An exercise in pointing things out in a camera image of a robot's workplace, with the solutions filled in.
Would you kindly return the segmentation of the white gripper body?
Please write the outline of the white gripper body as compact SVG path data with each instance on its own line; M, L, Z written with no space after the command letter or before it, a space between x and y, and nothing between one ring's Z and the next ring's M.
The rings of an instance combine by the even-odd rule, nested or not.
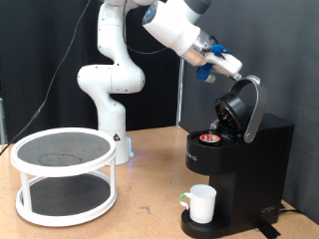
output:
M242 68L242 63L228 53L222 53L220 57L215 56L213 53L205 55L205 60L211 67L208 72L218 73L226 76L236 76Z

